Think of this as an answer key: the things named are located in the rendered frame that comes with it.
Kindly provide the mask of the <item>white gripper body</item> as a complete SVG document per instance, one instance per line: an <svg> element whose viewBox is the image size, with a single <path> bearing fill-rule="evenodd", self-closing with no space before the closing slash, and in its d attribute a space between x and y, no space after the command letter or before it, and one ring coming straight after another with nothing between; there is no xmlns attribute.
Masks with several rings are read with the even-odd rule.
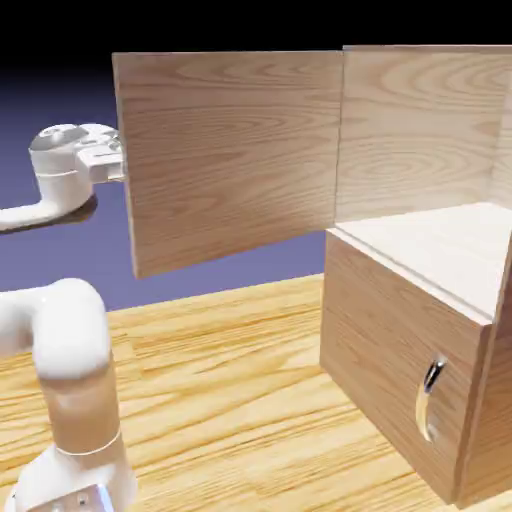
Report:
<svg viewBox="0 0 512 512"><path fill-rule="evenodd" d="M99 145L76 153L76 167L93 184L122 182L125 179L124 154L120 146Z"/></svg>

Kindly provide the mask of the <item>wide light wood cabinet door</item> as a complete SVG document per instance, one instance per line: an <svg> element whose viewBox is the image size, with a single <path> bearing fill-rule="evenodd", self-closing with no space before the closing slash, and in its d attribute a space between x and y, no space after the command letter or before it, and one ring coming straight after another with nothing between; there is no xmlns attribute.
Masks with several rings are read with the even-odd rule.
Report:
<svg viewBox="0 0 512 512"><path fill-rule="evenodd" d="M112 67L137 277L332 223L340 52L116 53Z"/></svg>

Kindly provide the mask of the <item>light wood cabinet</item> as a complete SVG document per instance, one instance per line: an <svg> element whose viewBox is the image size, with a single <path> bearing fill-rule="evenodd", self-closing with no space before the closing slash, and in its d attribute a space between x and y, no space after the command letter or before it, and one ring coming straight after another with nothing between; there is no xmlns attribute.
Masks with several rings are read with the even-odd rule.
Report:
<svg viewBox="0 0 512 512"><path fill-rule="evenodd" d="M346 50L332 229L489 322L449 504L512 490L512 45Z"/></svg>

